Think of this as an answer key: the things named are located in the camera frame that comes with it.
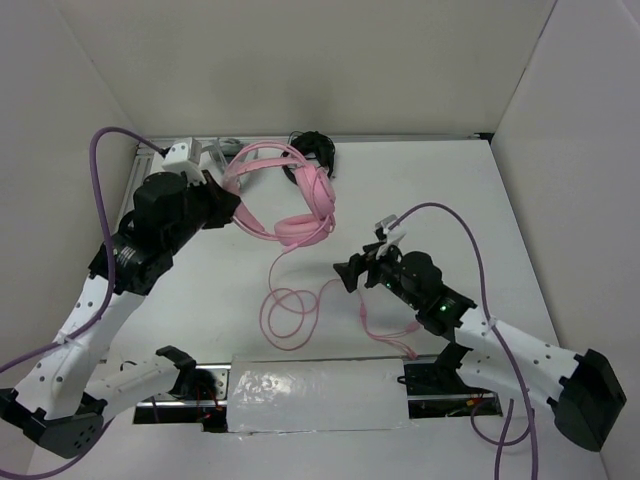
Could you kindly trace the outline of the pink headphones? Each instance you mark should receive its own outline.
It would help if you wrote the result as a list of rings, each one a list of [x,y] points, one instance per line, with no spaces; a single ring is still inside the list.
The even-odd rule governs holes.
[[[328,173],[291,145],[267,140],[242,148],[222,185],[241,198],[235,226],[286,253],[320,243],[335,229],[336,194]]]

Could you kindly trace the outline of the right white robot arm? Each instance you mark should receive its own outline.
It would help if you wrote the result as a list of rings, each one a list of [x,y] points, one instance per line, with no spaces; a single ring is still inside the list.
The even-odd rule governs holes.
[[[608,359],[546,343],[502,321],[489,322],[477,304],[446,286],[431,257],[396,247],[378,255],[367,246],[333,268],[354,292],[361,277],[368,288],[383,286],[415,312],[417,322],[447,345],[431,364],[421,361],[402,377],[410,395],[484,390],[501,404],[529,397],[551,412],[559,432],[592,452],[602,449],[626,404]]]

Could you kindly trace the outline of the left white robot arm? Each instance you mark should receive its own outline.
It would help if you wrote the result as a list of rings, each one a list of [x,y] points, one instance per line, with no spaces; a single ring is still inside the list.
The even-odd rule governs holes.
[[[78,302],[53,347],[15,387],[1,392],[1,418],[39,447],[64,459],[88,452],[119,413],[156,394],[176,399],[196,390],[196,362],[165,346],[132,368],[92,377],[118,331],[173,266],[178,251],[200,230],[229,224],[239,196],[210,174],[148,176],[133,207],[89,266]]]

